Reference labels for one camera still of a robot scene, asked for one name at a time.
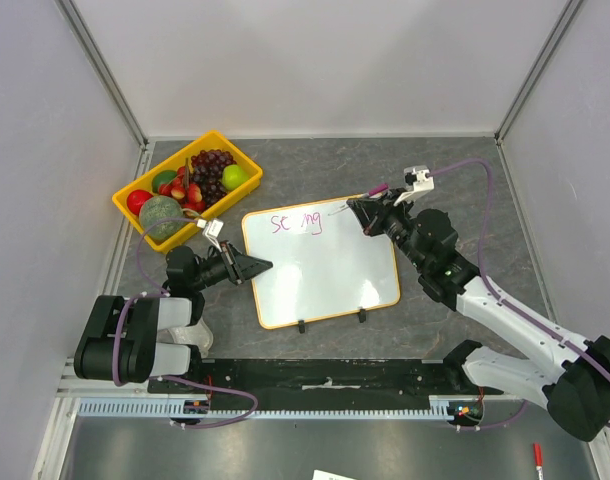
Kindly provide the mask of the purple whiteboard marker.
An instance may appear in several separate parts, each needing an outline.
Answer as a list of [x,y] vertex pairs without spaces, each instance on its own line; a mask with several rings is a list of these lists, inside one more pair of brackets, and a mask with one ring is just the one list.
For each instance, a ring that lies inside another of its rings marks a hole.
[[[388,188],[389,188],[389,185],[387,183],[380,184],[377,187],[374,187],[373,189],[371,189],[361,195],[356,196],[356,199],[366,199],[366,198],[377,197],[378,195],[384,193]],[[328,215],[333,216],[333,215],[339,214],[339,213],[347,210],[348,208],[349,208],[349,206],[347,205],[347,203],[344,203],[342,206],[340,206],[336,210],[329,212]]]

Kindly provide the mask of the yellow-framed whiteboard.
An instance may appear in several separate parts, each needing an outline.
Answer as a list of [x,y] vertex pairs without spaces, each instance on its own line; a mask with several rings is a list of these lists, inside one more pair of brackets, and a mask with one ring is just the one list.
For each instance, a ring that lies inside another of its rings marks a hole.
[[401,298],[394,246],[368,237],[344,197],[246,214],[241,228],[250,256],[272,267],[252,280],[259,324],[298,326]]

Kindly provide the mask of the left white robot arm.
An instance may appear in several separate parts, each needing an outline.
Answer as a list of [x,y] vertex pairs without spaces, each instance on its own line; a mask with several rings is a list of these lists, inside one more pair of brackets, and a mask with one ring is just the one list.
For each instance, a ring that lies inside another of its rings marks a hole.
[[143,383],[169,375],[183,393],[204,382],[196,343],[163,343],[158,333],[171,328],[203,327],[203,291],[220,282],[243,284],[273,267],[269,260],[240,252],[228,241],[201,257],[188,246],[166,255],[166,291],[122,296],[99,296],[74,354],[80,379],[112,381],[118,386]]

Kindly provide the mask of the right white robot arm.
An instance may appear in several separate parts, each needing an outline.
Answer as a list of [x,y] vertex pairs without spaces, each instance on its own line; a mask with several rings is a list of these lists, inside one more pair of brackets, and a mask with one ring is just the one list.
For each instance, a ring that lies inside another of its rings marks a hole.
[[443,381],[462,394],[475,385],[501,390],[546,410],[578,440],[590,442],[610,425],[610,339],[589,340],[526,307],[483,275],[456,249],[447,213],[411,216],[393,192],[352,198],[347,206],[363,233],[387,236],[415,267],[433,301],[493,331],[522,353],[500,354],[475,341],[453,351]]

